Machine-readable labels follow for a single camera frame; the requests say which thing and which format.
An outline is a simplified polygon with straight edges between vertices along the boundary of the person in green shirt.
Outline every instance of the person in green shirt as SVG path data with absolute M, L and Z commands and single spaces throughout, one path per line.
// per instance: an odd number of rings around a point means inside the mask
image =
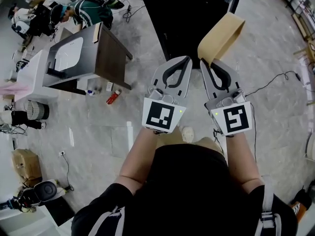
M 105 26 L 111 29 L 113 22 L 111 6 L 112 4 L 106 2 L 104 5 L 100 5 L 91 0 L 76 0 L 69 5 L 58 4 L 51 10 L 50 21 L 56 25 L 59 22 L 66 22 L 72 17 L 77 26 L 76 31 L 83 28 L 83 22 L 86 27 L 104 22 Z

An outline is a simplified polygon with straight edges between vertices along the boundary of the beige pants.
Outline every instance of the beige pants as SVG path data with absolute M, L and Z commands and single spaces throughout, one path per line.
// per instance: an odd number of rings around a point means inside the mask
M 176 127 L 173 133 L 171 134 L 160 134 L 158 136 L 157 148 L 162 147 L 164 145 L 172 145 L 172 144 L 187 144 L 186 142 L 183 141 L 182 134 L 178 127 Z M 209 137 L 204 137 L 200 141 L 196 143 L 191 143 L 191 144 L 206 147 L 224 155 L 221 148 Z

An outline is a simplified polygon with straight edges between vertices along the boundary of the red bottle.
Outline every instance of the red bottle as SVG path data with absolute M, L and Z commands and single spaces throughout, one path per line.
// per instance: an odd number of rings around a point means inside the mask
M 109 99 L 106 101 L 106 103 L 108 105 L 112 104 L 116 99 L 117 97 L 121 94 L 121 92 L 119 90 L 116 90 L 112 96 L 109 97 Z

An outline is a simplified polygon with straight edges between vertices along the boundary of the shoe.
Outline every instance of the shoe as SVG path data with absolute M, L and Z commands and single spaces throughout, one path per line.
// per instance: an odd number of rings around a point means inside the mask
M 184 127 L 182 130 L 182 138 L 185 143 L 192 143 L 194 139 L 194 131 L 192 127 Z

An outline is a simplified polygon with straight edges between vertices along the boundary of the pink cloth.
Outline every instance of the pink cloth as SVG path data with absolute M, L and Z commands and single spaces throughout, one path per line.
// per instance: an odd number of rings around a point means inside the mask
M 27 91 L 28 86 L 21 85 L 17 82 L 14 83 L 5 83 L 0 85 L 0 95 L 9 95 L 9 94 L 19 94 Z

